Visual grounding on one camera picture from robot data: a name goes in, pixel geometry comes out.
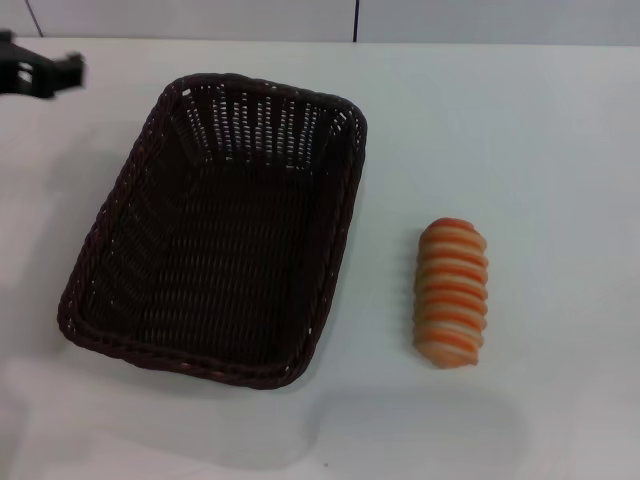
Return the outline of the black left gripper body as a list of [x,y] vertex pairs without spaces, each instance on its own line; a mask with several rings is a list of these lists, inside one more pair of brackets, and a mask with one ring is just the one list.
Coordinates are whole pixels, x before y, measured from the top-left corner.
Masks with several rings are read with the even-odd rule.
[[55,62],[14,43],[10,30],[1,31],[1,94],[39,99],[55,96]]

